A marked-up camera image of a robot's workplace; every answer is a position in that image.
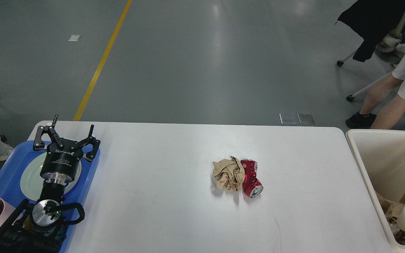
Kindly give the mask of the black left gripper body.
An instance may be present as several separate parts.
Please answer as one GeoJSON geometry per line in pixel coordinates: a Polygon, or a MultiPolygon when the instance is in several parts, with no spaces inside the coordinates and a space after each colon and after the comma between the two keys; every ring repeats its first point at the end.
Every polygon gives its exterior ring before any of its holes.
{"type": "Polygon", "coordinates": [[[47,183],[68,184],[80,176],[80,164],[74,152],[60,150],[56,144],[50,144],[39,175],[47,183]]]}

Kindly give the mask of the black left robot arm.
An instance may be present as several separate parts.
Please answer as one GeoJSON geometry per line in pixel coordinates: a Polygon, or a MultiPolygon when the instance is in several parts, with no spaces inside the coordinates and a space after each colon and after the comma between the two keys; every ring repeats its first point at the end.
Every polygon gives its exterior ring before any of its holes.
{"type": "Polygon", "coordinates": [[[34,203],[21,200],[0,227],[0,253],[58,253],[72,227],[85,218],[82,206],[95,174],[100,140],[88,136],[75,141],[55,131],[58,115],[51,125],[40,125],[32,151],[21,146],[14,156],[24,159],[34,152],[45,155],[38,178],[42,188],[34,203]]]}

